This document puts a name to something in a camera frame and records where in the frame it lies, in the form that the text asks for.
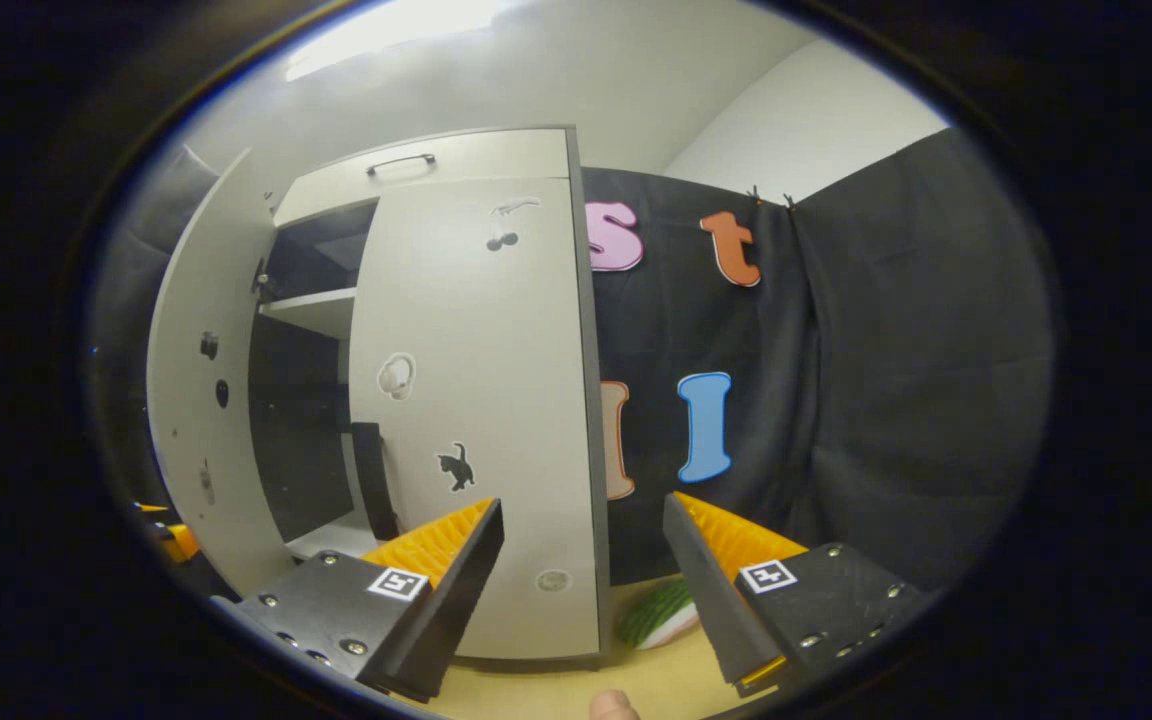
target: white wall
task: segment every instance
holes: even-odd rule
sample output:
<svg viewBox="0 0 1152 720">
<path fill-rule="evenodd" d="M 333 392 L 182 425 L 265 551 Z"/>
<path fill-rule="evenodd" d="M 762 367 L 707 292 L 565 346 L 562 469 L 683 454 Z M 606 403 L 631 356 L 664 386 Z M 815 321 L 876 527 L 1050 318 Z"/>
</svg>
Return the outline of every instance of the white wall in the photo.
<svg viewBox="0 0 1152 720">
<path fill-rule="evenodd" d="M 271 61 L 227 88 L 183 142 L 219 170 L 251 147 L 273 200 L 340 156 L 492 126 L 575 124 L 582 164 L 659 173 L 750 82 L 814 39 L 745 3 L 507 5 L 490 28 L 357 55 L 294 82 L 285 82 L 285 60 Z"/>
<path fill-rule="evenodd" d="M 801 200 L 945 127 L 881 70 L 817 40 L 745 88 L 664 174 Z"/>
</svg>

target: drawer handle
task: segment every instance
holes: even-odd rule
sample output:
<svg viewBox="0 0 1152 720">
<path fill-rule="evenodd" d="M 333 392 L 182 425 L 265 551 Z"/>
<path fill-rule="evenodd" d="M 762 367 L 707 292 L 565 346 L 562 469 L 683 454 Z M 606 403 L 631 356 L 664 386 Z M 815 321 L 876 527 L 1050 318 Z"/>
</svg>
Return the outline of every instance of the drawer handle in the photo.
<svg viewBox="0 0 1152 720">
<path fill-rule="evenodd" d="M 377 162 L 376 165 L 371 165 L 371 167 L 367 168 L 367 174 L 369 176 L 374 176 L 376 168 L 381 167 L 381 165 L 391 165 L 394 162 L 402 162 L 404 160 L 425 160 L 426 165 L 433 165 L 434 154 L 433 152 L 420 152 L 419 156 L 407 156 L 406 158 L 394 158 L 393 160 L 385 160 L 384 162 Z"/>
</svg>

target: letter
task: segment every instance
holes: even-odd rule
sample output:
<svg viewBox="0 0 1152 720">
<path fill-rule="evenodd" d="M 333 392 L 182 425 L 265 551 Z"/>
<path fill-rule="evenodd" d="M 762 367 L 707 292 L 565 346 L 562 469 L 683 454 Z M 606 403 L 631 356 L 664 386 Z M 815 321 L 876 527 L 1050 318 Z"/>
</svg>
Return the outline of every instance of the letter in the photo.
<svg viewBox="0 0 1152 720">
<path fill-rule="evenodd" d="M 726 473 L 732 457 L 723 450 L 723 406 L 732 376 L 699 373 L 679 381 L 679 397 L 687 401 L 687 464 L 679 479 L 699 483 Z"/>
<path fill-rule="evenodd" d="M 727 282 L 741 287 L 755 287 L 763 279 L 758 266 L 745 264 L 744 245 L 752 245 L 753 234 L 748 228 L 736 225 L 736 215 L 723 210 L 700 220 L 700 227 L 707 229 L 714 238 L 714 259 L 718 260 L 718 272 L 727 278 Z"/>
<path fill-rule="evenodd" d="M 626 478 L 626 455 L 621 452 L 621 407 L 630 397 L 624 382 L 602 381 L 602 462 L 607 470 L 607 498 L 620 500 L 634 492 Z"/>
<path fill-rule="evenodd" d="M 638 221 L 623 202 L 586 202 L 589 260 L 594 272 L 620 272 L 643 260 L 643 241 L 628 229 Z"/>
</svg>

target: wooden table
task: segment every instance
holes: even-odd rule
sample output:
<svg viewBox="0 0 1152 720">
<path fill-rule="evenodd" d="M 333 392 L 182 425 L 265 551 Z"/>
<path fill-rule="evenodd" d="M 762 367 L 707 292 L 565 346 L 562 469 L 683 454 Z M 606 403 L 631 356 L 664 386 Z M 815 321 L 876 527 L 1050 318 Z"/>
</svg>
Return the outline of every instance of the wooden table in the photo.
<svg viewBox="0 0 1152 720">
<path fill-rule="evenodd" d="M 649 579 L 613 588 L 613 606 L 620 611 L 662 582 Z M 424 707 L 457 720 L 502 717 L 585 720 L 590 698 L 604 689 L 626 691 L 643 720 L 710 717 L 772 692 L 770 689 L 742 700 L 736 689 L 723 682 L 708 638 L 697 626 L 655 650 L 635 651 L 613 641 L 611 655 L 599 670 L 570 666 L 561 669 L 538 662 L 536 670 L 498 673 L 454 664 L 444 676 L 442 692 Z"/>
</svg>

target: cucumber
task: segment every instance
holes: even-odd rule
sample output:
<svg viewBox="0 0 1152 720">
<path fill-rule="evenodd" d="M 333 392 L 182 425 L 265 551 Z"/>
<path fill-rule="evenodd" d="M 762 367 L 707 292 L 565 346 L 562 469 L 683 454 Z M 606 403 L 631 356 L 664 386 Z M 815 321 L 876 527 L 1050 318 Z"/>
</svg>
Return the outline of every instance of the cucumber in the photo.
<svg viewBox="0 0 1152 720">
<path fill-rule="evenodd" d="M 628 611 L 617 623 L 616 635 L 630 647 L 638 647 L 673 615 L 691 602 L 685 579 L 669 579 Z"/>
</svg>

